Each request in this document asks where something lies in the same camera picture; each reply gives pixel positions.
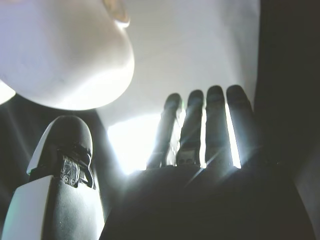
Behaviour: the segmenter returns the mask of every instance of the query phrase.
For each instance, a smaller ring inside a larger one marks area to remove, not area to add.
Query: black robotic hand
[[[182,99],[177,93],[167,98],[147,169],[128,177],[100,240],[315,239],[294,184],[268,164],[245,92],[231,86],[226,99],[229,111],[220,86],[207,92],[204,163],[199,157],[203,93],[190,94],[181,134]]]

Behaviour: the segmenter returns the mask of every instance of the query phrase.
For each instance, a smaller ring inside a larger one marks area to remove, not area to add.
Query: screw
[[[68,182],[69,182],[69,178],[68,178],[67,176],[64,176],[64,177],[63,177],[63,181],[64,181],[65,183],[68,183]]]

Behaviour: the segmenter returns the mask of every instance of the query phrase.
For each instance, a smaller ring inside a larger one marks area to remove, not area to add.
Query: black finger
[[[147,163],[147,168],[159,168],[175,164],[175,156],[180,137],[179,116],[182,99],[178,93],[171,94],[165,101],[161,120],[155,137],[155,146]]]
[[[230,151],[225,96],[220,86],[209,88],[206,96],[205,162],[219,176],[233,167]]]
[[[200,166],[200,135],[204,94],[200,90],[193,91],[188,98],[184,124],[181,130],[180,149],[176,156],[176,164]]]
[[[262,149],[262,139],[250,101],[239,85],[230,86],[226,97],[241,165],[256,164],[261,160],[256,157]]]

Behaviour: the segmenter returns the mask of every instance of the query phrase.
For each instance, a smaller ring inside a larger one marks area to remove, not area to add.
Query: dark background
[[[317,239],[320,239],[319,9],[318,0],[261,0],[254,103],[269,158],[283,165],[294,180]],[[123,175],[96,111],[51,109],[16,95],[0,105],[0,232],[13,191],[28,181],[26,169],[42,133],[54,118],[65,114],[81,117],[91,130],[92,164],[96,166],[104,213],[108,214]]]

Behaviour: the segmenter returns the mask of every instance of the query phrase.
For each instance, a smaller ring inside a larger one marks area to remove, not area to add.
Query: white backdrop
[[[192,90],[206,94],[243,86],[253,103],[259,42],[259,0],[126,0],[127,29],[135,55],[132,83],[114,102],[98,109],[108,127],[162,111],[167,96],[187,101]]]

